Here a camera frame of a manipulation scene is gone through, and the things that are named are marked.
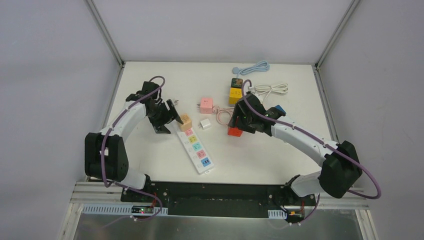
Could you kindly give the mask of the orange-red cube socket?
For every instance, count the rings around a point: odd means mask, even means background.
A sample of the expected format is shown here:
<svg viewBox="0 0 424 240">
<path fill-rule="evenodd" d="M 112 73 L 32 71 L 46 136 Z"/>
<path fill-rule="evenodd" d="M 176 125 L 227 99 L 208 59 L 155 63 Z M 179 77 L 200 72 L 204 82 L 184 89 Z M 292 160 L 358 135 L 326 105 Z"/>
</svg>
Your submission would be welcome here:
<svg viewBox="0 0 424 240">
<path fill-rule="evenodd" d="M 237 127 L 228 127 L 227 134 L 233 137 L 240 137 L 243 134 L 243 131 L 238 129 Z"/>
</svg>

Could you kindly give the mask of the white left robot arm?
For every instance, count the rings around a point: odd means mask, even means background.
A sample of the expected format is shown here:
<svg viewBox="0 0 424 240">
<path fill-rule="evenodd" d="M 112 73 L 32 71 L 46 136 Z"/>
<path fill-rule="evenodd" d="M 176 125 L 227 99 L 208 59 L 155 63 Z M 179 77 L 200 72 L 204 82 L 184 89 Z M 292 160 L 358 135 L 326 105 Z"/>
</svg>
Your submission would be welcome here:
<svg viewBox="0 0 424 240">
<path fill-rule="evenodd" d="M 103 180 L 106 186 L 118 183 L 133 188 L 134 197 L 143 203 L 153 195 L 153 189 L 146 185 L 150 177 L 130 167 L 125 142 L 145 118 L 156 134 L 170 134 L 167 125 L 182 122 L 173 101 L 163 101 L 161 88 L 153 81 L 145 81 L 141 90 L 125 99 L 123 109 L 109 126 L 88 133 L 84 139 L 85 174 Z"/>
</svg>

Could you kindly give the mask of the blue cube socket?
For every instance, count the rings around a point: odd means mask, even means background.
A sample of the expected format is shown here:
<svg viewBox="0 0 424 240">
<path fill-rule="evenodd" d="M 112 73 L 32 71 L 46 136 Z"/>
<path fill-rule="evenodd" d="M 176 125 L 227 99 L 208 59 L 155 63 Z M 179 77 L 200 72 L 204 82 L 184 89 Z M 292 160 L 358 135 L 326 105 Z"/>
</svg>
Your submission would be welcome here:
<svg viewBox="0 0 424 240">
<path fill-rule="evenodd" d="M 280 105 L 276 105 L 274 108 L 281 116 L 286 116 L 286 111 Z"/>
</svg>

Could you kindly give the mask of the beige cube socket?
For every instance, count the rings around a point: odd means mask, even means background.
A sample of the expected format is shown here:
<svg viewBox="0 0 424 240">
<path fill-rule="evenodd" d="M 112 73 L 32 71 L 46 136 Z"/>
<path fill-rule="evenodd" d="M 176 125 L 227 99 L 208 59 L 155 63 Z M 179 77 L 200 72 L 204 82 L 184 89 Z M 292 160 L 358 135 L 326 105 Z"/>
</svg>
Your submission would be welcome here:
<svg viewBox="0 0 424 240">
<path fill-rule="evenodd" d="M 187 113 L 180 115 L 180 119 L 181 122 L 178 122 L 178 126 L 182 132 L 186 132 L 192 128 L 192 120 Z"/>
</svg>

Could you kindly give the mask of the white usb charger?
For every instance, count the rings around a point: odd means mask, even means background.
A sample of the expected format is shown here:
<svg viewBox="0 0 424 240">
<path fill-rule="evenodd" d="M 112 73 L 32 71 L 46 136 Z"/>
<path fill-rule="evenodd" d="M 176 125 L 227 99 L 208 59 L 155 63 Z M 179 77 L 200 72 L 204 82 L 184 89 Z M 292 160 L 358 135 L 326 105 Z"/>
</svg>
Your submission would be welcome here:
<svg viewBox="0 0 424 240">
<path fill-rule="evenodd" d="M 202 130 L 206 130 L 212 127 L 212 123 L 208 118 L 199 121 L 198 127 Z"/>
</svg>

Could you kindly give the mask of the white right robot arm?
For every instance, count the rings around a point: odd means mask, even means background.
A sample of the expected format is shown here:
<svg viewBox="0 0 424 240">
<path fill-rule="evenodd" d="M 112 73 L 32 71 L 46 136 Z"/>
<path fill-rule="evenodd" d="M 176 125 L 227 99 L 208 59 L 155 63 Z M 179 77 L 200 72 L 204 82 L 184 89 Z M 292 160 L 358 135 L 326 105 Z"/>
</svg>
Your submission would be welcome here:
<svg viewBox="0 0 424 240">
<path fill-rule="evenodd" d="M 296 175 L 285 184 L 283 196 L 290 205 L 318 193 L 340 199 L 363 173 L 350 142 L 325 141 L 297 125 L 280 105 L 265 109 L 251 92 L 237 101 L 228 125 L 243 132 L 260 132 L 280 139 L 306 154 L 321 168 L 308 175 Z"/>
</svg>

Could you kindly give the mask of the white multicolour power strip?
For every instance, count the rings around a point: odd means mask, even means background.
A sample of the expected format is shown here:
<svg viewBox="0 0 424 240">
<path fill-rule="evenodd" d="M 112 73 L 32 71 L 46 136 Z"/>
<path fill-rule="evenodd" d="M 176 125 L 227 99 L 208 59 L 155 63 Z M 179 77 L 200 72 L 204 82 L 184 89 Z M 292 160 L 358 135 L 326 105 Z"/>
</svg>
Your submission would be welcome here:
<svg viewBox="0 0 424 240">
<path fill-rule="evenodd" d="M 197 173 L 199 175 L 210 173 L 215 164 L 194 129 L 190 128 L 186 131 L 181 131 L 176 126 L 175 130 Z"/>
</svg>

